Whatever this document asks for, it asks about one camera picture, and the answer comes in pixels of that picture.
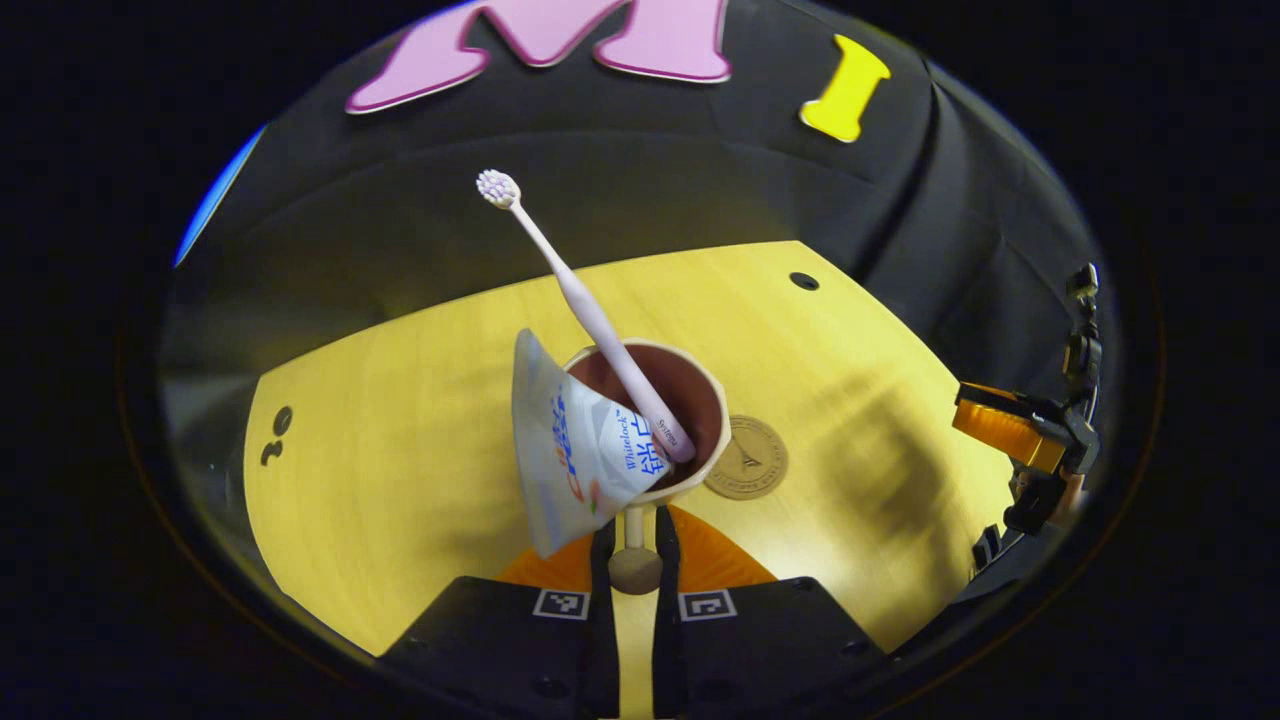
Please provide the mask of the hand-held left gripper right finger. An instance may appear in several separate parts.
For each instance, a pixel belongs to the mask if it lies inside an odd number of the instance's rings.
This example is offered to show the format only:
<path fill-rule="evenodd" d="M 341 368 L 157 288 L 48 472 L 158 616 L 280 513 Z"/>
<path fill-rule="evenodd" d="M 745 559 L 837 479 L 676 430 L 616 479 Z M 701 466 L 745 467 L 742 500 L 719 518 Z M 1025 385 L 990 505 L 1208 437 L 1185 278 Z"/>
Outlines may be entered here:
<path fill-rule="evenodd" d="M 844 717 L 884 651 L 814 577 L 778 578 L 708 521 L 655 515 L 658 719 Z"/>

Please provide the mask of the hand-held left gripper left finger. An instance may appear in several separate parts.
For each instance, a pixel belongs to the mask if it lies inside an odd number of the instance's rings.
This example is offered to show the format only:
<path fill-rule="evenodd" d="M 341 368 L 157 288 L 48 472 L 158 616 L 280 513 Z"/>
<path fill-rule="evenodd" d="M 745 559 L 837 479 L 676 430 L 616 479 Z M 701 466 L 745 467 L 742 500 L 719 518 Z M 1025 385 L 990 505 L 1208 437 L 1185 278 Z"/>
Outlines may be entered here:
<path fill-rule="evenodd" d="M 614 525 L 504 580 L 457 577 L 383 656 L 434 719 L 608 719 L 620 660 L 607 564 Z"/>

